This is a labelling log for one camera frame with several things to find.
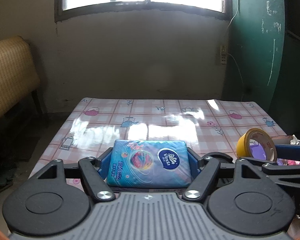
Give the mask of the white cloth in box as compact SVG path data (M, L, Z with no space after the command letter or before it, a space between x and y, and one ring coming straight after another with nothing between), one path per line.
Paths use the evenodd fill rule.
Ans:
M292 135L292 139L290 140L291 145L300 145L300 140L295 136Z

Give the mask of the purple facial tissue pack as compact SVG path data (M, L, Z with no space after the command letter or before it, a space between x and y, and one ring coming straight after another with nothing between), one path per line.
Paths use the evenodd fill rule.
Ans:
M262 144L254 139L249 140L249 148L251 155L255 159L267 160L267 161L276 161L278 165L284 165L282 159L277 158L277 151L275 147L264 148Z

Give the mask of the woven rattan chair back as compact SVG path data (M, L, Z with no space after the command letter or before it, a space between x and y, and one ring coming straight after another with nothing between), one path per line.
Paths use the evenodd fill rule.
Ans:
M20 36L0 41L0 118L39 88L29 44Z

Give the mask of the green door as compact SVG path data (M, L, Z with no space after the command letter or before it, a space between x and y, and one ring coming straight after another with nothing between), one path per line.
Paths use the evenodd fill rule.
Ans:
M232 0L222 99L253 101L300 134L300 0Z

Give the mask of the brown cardboard box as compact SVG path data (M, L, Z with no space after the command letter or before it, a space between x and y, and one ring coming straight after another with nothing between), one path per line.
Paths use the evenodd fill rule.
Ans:
M292 139L292 135L278 135L271 137L274 144L280 145L290 145L290 140Z

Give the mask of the beige wall power outlet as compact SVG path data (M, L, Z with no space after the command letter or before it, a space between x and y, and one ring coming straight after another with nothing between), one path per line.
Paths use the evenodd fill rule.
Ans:
M227 48L226 45L220 45L219 54L220 54L221 64L226 65L227 64L227 58L228 58L228 48Z

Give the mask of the yellow tape roll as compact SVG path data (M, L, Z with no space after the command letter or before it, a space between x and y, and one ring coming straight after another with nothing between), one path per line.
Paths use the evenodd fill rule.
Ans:
M247 130L236 145L238 158L254 158L277 162L277 150L271 137L259 128Z

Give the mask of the blue Vinda tissue pack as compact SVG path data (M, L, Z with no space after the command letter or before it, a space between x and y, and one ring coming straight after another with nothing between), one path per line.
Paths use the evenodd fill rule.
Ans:
M192 182L183 141L116 140L108 168L109 186L181 189Z

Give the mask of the pink plaid teapot tablecloth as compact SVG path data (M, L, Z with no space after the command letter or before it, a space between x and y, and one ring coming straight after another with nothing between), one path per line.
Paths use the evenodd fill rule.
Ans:
M223 152L236 158L237 142L251 128L262 129L273 139L287 137L255 102L83 98L32 173L55 159L73 164L98 157L117 139L181 140L201 156Z

